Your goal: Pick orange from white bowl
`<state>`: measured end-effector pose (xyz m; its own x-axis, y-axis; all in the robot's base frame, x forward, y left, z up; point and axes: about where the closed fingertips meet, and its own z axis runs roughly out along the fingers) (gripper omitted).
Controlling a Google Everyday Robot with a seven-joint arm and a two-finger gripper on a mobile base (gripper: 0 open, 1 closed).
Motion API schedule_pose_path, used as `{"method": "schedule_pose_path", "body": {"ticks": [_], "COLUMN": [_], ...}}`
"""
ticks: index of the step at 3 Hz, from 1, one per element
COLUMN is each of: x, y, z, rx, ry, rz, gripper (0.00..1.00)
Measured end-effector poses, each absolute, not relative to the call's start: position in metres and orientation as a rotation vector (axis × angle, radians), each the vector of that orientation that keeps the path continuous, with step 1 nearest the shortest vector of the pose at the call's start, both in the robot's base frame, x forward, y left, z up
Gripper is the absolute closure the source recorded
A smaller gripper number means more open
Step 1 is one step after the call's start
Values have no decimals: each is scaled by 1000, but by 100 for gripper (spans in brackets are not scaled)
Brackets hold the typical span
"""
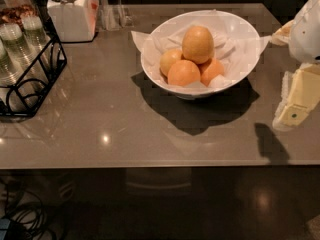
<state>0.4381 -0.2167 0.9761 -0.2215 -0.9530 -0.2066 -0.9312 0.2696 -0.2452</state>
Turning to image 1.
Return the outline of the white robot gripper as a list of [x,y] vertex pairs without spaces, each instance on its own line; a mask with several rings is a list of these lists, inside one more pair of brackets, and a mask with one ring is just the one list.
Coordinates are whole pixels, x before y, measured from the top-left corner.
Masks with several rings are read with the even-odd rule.
[[282,79],[281,102],[273,128],[289,131],[299,126],[320,102],[320,0],[308,0],[296,14],[271,36],[271,43],[289,45],[290,54],[303,63]]

